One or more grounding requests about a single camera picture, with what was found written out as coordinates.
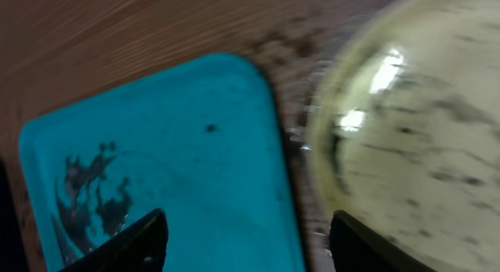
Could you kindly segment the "teal plastic tray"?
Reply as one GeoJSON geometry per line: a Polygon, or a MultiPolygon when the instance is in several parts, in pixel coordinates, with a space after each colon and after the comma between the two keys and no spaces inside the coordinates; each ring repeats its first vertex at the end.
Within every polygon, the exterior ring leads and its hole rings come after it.
{"type": "Polygon", "coordinates": [[[153,209],[166,271],[303,271],[270,86],[214,53],[27,122],[20,162],[57,271],[153,209]]]}

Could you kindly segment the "yellow-green rimmed plate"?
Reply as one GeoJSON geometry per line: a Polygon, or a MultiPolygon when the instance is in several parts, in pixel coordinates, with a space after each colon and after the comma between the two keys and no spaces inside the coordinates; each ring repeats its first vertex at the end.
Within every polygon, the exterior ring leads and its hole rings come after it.
{"type": "Polygon", "coordinates": [[[318,87],[308,162],[344,210],[436,271],[499,268],[499,0],[396,0],[318,87]]]}

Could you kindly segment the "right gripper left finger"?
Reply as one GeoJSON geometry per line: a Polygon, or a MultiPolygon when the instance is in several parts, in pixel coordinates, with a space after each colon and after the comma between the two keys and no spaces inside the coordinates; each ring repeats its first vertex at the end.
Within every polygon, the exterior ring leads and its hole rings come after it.
{"type": "Polygon", "coordinates": [[[169,230],[163,209],[154,209],[62,272],[162,272],[169,230]]]}

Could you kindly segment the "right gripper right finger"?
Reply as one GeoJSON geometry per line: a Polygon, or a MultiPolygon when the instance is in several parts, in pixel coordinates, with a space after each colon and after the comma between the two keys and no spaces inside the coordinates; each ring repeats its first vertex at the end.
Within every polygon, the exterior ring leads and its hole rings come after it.
{"type": "Polygon", "coordinates": [[[328,239],[337,272],[434,272],[344,210],[334,212],[328,239]]]}

